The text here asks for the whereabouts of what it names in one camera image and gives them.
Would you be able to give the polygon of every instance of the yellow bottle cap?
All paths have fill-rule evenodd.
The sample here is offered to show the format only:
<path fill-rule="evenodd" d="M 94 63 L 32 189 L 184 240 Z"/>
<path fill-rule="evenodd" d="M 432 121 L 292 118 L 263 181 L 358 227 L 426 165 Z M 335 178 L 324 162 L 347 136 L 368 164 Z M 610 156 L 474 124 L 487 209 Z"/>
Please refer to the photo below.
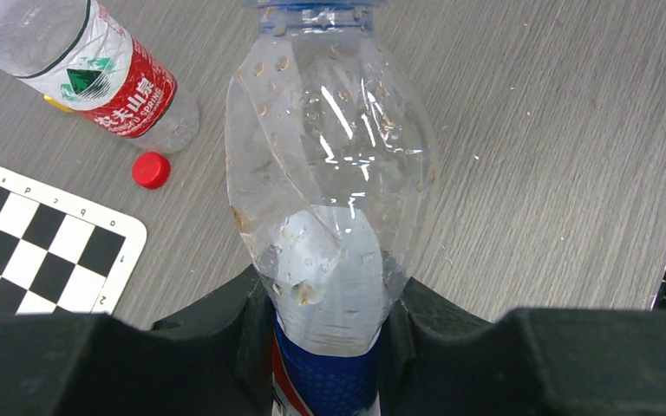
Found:
<path fill-rule="evenodd" d="M 65 113 L 72 113 L 72 112 L 73 112 L 73 110 L 71 110 L 71 109 L 69 109 L 69 108 L 63 106 L 63 104 L 60 104 L 59 102 L 53 100 L 52 97 L 50 97 L 50 96 L 48 96 L 48 95 L 45 95 L 45 96 L 44 96 L 44 100 L 45 100 L 46 102 L 52 104 L 53 106 L 55 106 L 55 107 L 57 107 L 57 108 L 60 108 L 60 109 L 61 109 L 62 111 L 64 111 Z"/>

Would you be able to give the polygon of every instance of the water bottle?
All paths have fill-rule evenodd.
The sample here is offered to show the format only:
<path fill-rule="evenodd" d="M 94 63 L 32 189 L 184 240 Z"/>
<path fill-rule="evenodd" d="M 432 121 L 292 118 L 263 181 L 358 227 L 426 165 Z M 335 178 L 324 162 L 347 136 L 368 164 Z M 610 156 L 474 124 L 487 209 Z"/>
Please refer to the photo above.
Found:
<path fill-rule="evenodd" d="M 0 0 L 0 69 L 147 150 L 199 129 L 195 99 L 95 0 Z"/>
<path fill-rule="evenodd" d="M 226 103 L 228 197 L 274 302 L 287 414 L 377 414 L 377 342 L 415 258 L 433 129 L 376 38 L 384 0 L 246 0 Z"/>

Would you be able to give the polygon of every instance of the wooden table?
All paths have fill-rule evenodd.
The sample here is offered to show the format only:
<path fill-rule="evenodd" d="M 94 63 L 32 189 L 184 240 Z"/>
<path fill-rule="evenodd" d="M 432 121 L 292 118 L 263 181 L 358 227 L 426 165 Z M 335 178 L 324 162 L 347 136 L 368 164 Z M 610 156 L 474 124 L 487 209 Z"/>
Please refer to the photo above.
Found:
<path fill-rule="evenodd" d="M 149 229 L 115 315 L 146 328 L 250 258 L 224 179 L 231 74 L 257 16 L 240 0 L 105 0 L 197 95 L 171 182 L 138 149 L 0 72 L 0 165 Z M 378 33 L 426 102 L 442 155 L 416 276 L 495 320 L 518 305 L 648 308 L 666 257 L 666 2 L 392 0 Z"/>

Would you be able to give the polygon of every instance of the bottle neck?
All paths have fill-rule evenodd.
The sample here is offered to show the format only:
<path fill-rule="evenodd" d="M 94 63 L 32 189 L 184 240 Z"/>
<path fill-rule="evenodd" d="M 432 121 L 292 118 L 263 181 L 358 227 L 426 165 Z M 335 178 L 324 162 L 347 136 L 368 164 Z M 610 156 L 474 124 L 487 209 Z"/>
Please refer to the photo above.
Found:
<path fill-rule="evenodd" d="M 372 36 L 372 8 L 352 4 L 306 4 L 259 10 L 261 36 L 316 36 L 345 32 Z"/>

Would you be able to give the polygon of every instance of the crushed plastic bottle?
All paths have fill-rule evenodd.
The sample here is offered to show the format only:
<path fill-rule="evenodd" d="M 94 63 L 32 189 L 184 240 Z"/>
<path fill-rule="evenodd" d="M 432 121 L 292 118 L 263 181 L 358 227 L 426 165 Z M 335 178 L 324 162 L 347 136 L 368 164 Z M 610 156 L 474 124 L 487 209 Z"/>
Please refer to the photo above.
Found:
<path fill-rule="evenodd" d="M 95 0 L 0 0 L 0 69 L 147 150 L 199 130 L 195 99 Z"/>
<path fill-rule="evenodd" d="M 376 38 L 381 0 L 247 1 L 259 38 L 226 103 L 228 196 L 277 310 L 287 414 L 376 413 L 381 325 L 434 183 L 423 105 Z"/>

